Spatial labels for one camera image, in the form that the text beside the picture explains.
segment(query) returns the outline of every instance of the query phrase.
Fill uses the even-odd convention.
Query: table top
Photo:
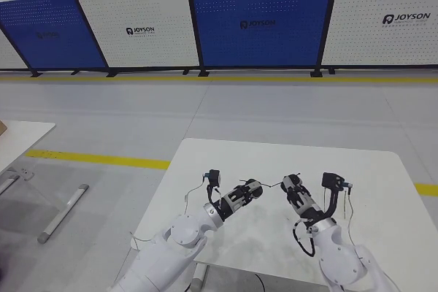
[[[403,291],[438,291],[438,232],[397,154],[185,139],[135,235],[149,239],[176,215],[183,214],[184,195],[197,187],[201,175],[210,169],[220,170],[222,193],[242,184],[239,180],[254,178],[272,185],[287,174],[301,172],[305,187],[321,206],[322,174],[341,175],[354,184],[351,195],[354,242],[369,248]],[[189,214],[207,203],[206,184],[190,194]],[[213,194],[213,201],[217,198],[218,194]],[[334,218],[349,244],[350,208],[347,204],[345,216],[344,201],[341,193]],[[292,228],[298,219],[280,187],[264,187],[259,199],[228,218],[218,232],[207,232],[208,243],[196,261],[324,285],[318,260],[305,255],[293,238]],[[362,280],[347,288],[370,287],[370,280]]]
[[[0,136],[0,174],[55,128],[54,123],[3,120],[7,130]]]

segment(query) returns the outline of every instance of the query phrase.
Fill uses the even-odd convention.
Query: black bracket
[[[109,74],[106,77],[115,77],[118,74],[115,70],[109,70]]]
[[[311,71],[310,72],[310,76],[311,77],[322,77],[323,73],[321,73],[321,71],[318,69],[318,70],[315,70],[315,71]]]
[[[31,78],[38,78],[39,76],[42,75],[42,73],[39,73],[36,70],[31,70],[31,73],[32,73]]]
[[[198,74],[198,77],[208,77],[210,73],[206,70],[201,70]]]

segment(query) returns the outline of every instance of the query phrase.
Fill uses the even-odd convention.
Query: black cable
[[[303,250],[304,253],[307,254],[307,256],[309,256],[309,257],[312,258],[312,257],[315,256],[315,243],[313,242],[313,238],[310,237],[310,243],[312,244],[312,252],[309,253],[309,252],[305,249],[305,247],[302,245],[302,243],[300,243],[299,238],[297,237],[297,234],[295,234],[295,231],[296,231],[296,229],[297,229],[298,224],[299,224],[299,222],[295,223],[295,225],[293,226],[293,229],[292,229],[293,238],[297,241],[297,243],[299,244],[301,250]]]
[[[255,274],[255,276],[258,277],[258,280],[260,280],[261,285],[263,286],[263,292],[266,292],[266,289],[265,289],[264,284],[263,284],[263,280],[260,278],[260,276],[258,276],[258,274]]]
[[[210,201],[211,206],[214,206],[214,203],[212,203],[212,186],[211,185],[207,185],[206,187],[206,191],[207,191],[207,199],[208,201]]]

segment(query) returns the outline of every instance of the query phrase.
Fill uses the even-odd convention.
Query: blue panel
[[[206,66],[314,66],[329,0],[194,0]]]
[[[0,21],[32,67],[104,67],[75,1],[0,2]]]

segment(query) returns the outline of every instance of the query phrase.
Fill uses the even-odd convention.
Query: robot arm
[[[370,274],[374,284],[373,292],[394,292],[388,278],[378,266],[373,255],[363,245],[348,245],[342,241],[341,227],[331,216],[337,207],[337,197],[344,188],[352,188],[337,174],[324,173],[321,185],[331,190],[329,207],[323,211],[312,199],[310,192],[302,185],[296,174],[284,177],[281,188],[287,193],[287,200],[304,221],[310,234],[312,253],[308,253],[297,237],[302,250],[309,256],[315,255],[318,247],[320,270],[331,292],[343,292],[345,285],[353,284]]]
[[[207,186],[208,199],[211,203],[205,204],[195,215],[175,218],[157,233],[148,246],[138,252],[126,274],[115,283],[112,292],[165,291],[203,250],[207,243],[204,233],[208,230],[217,231],[225,219],[263,193],[260,182],[248,180],[212,202],[212,191],[220,184],[219,171],[210,170],[207,177],[210,182]]]

